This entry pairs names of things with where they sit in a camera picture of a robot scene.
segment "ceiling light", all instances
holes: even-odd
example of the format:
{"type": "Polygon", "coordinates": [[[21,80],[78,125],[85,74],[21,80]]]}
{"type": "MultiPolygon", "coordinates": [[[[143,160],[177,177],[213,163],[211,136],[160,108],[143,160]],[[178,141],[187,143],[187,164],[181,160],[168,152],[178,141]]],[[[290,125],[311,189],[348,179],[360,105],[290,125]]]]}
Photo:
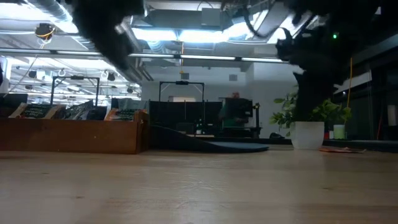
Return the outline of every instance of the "ceiling light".
{"type": "Polygon", "coordinates": [[[77,87],[77,86],[68,86],[67,87],[69,90],[73,90],[73,91],[80,91],[80,88],[79,87],[77,87]]]}
{"type": "Polygon", "coordinates": [[[51,51],[49,51],[49,50],[0,48],[0,51],[1,51],[1,53],[51,54],[51,51]]]}
{"type": "Polygon", "coordinates": [[[102,56],[99,52],[83,52],[83,51],[71,51],[71,50],[58,50],[58,54],[67,54],[67,55],[85,55],[85,56],[102,56]]]}
{"type": "Polygon", "coordinates": [[[242,58],[242,62],[272,62],[272,63],[284,63],[281,59],[277,58],[242,58]]]}
{"type": "Polygon", "coordinates": [[[184,30],[179,40],[189,43],[219,43],[227,41],[228,36],[222,31],[184,30]]]}
{"type": "MultiPolygon", "coordinates": [[[[255,14],[253,15],[253,20],[254,20],[254,25],[253,28],[254,30],[259,30],[262,22],[264,22],[264,19],[266,19],[266,16],[268,15],[268,10],[264,10],[262,11],[260,14],[255,14]]],[[[253,33],[252,32],[248,32],[248,35],[246,36],[246,40],[253,37],[253,33]]]]}
{"type": "Polygon", "coordinates": [[[206,59],[206,60],[235,60],[235,57],[206,56],[206,55],[181,55],[182,59],[206,59]]]}
{"type": "Polygon", "coordinates": [[[139,40],[159,41],[159,40],[177,40],[175,32],[172,30],[154,30],[133,28],[134,35],[139,40]]]}
{"type": "MultiPolygon", "coordinates": [[[[29,96],[43,96],[43,97],[51,97],[51,93],[32,93],[32,92],[10,92],[10,94],[13,93],[26,93],[29,96]]],[[[77,97],[77,98],[86,98],[86,99],[95,99],[96,95],[90,95],[90,94],[77,94],[77,93],[54,93],[54,97],[64,97],[64,96],[72,96],[72,97],[77,97]]],[[[106,95],[98,95],[99,100],[104,100],[106,98],[106,95]]],[[[131,98],[133,100],[140,100],[137,96],[134,95],[113,95],[112,98],[131,98]]]]}
{"type": "Polygon", "coordinates": [[[231,37],[240,37],[250,32],[245,22],[232,25],[230,28],[224,30],[224,35],[231,37]]]}
{"type": "Polygon", "coordinates": [[[142,53],[133,53],[129,55],[130,57],[148,57],[148,58],[174,58],[174,55],[167,54],[142,54],[142,53]]]}
{"type": "Polygon", "coordinates": [[[108,80],[109,81],[111,81],[111,82],[113,82],[113,81],[115,81],[115,76],[114,76],[114,73],[113,72],[109,72],[108,73],[108,80]]]}

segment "black stand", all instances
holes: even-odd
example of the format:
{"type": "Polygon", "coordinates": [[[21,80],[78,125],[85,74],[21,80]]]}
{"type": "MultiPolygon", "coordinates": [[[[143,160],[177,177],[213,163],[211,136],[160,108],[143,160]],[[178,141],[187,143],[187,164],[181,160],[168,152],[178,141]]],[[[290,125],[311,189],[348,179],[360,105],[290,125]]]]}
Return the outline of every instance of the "black stand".
{"type": "Polygon", "coordinates": [[[260,132],[261,132],[261,127],[260,127],[260,104],[256,103],[253,106],[253,109],[256,110],[256,127],[252,129],[252,137],[253,138],[260,138],[260,132]]]}

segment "black ramp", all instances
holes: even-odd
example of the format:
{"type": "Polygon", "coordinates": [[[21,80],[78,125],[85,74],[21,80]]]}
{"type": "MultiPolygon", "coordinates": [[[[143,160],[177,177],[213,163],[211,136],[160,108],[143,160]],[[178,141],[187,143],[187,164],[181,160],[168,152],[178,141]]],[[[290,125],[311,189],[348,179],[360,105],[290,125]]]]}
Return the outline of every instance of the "black ramp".
{"type": "Polygon", "coordinates": [[[257,143],[202,141],[173,129],[155,125],[150,127],[150,146],[158,149],[212,153],[249,153],[268,150],[268,146],[257,143]]]}

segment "potted plant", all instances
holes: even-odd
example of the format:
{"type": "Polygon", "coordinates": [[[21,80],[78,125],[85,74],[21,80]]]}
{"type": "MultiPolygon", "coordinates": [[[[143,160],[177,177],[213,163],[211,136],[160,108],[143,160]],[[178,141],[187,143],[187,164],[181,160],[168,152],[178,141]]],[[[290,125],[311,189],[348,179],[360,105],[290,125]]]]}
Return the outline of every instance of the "potted plant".
{"type": "Polygon", "coordinates": [[[344,120],[351,117],[350,108],[343,108],[331,102],[323,101],[313,109],[306,121],[294,120],[294,108],[297,92],[286,94],[285,98],[277,98],[274,103],[282,104],[282,111],[273,113],[270,124],[278,124],[279,128],[290,129],[286,136],[292,138],[295,149],[318,149],[322,146],[325,132],[325,121],[344,120]]]}

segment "black frame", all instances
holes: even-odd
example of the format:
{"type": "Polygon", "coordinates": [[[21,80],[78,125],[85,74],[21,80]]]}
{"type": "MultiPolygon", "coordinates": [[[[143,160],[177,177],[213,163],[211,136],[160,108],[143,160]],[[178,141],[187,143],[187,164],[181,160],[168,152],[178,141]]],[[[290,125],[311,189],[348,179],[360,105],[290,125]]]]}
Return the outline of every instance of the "black frame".
{"type": "MultiPolygon", "coordinates": [[[[163,85],[163,83],[182,85],[182,84],[178,84],[178,82],[159,82],[159,102],[161,101],[160,97],[162,96],[162,85],[163,85]]],[[[202,101],[205,100],[205,83],[197,83],[197,82],[184,82],[184,83],[186,83],[184,85],[190,85],[190,84],[192,84],[192,85],[194,85],[194,84],[201,85],[201,100],[202,101]]]]}
{"type": "Polygon", "coordinates": [[[70,77],[61,77],[61,76],[54,76],[54,77],[52,77],[50,105],[53,105],[55,87],[57,87],[57,86],[59,85],[59,84],[55,85],[55,81],[56,81],[58,78],[62,78],[62,79],[70,78],[71,80],[84,80],[84,79],[94,79],[94,80],[97,80],[97,89],[96,89],[96,95],[95,95],[95,106],[98,106],[98,93],[100,92],[100,78],[98,78],[98,77],[79,77],[79,76],[76,76],[76,75],[70,76],[70,77]]]}

